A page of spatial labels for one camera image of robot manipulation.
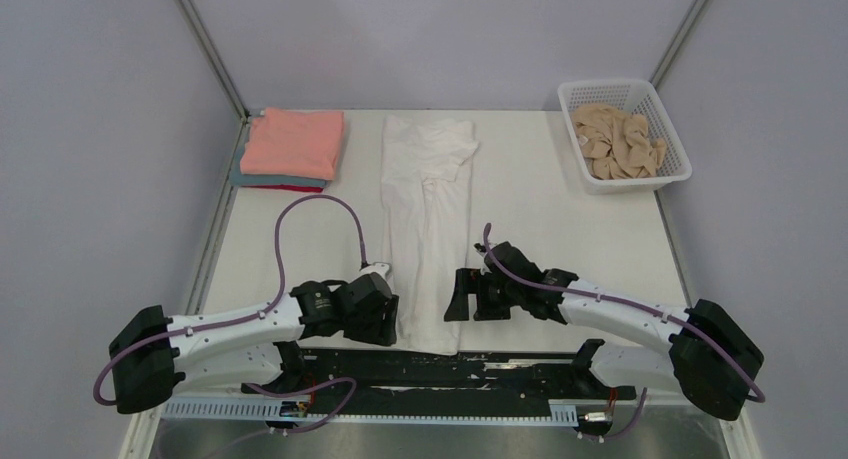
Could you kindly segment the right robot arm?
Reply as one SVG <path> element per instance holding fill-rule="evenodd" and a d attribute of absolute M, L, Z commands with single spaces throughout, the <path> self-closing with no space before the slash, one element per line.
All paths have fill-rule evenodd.
<path fill-rule="evenodd" d="M 746 402 L 762 403 L 756 383 L 764 355 L 726 310 L 700 299 L 691 307 L 617 296 L 562 269 L 541 269 L 508 242 L 478 243 L 480 269 L 455 274 L 446 322 L 507 320 L 519 307 L 532 317 L 605 331 L 621 346 L 586 340 L 571 382 L 584 396 L 622 386 L 677 393 L 701 411 L 735 421 Z"/>

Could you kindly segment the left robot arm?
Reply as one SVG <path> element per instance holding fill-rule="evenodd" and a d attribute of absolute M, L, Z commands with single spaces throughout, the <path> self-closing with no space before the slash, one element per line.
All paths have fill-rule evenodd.
<path fill-rule="evenodd" d="M 388 347 L 396 340 L 399 297 L 371 269 L 350 282 L 307 281 L 268 302 L 212 315 L 139 311 L 111 341 L 108 373 L 120 414 L 153 409 L 174 394 L 235 383 L 297 391 L 304 363 L 283 355 L 285 343 L 342 334 Z"/>

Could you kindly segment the white t-shirt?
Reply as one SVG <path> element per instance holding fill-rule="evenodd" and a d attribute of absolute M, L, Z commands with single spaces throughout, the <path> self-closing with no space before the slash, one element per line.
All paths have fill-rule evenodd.
<path fill-rule="evenodd" d="M 479 142 L 471 121 L 416 123 L 389 115 L 382 130 L 383 254 L 399 297 L 398 344 L 454 355 L 460 327 L 444 314 L 470 247 L 471 178 Z"/>

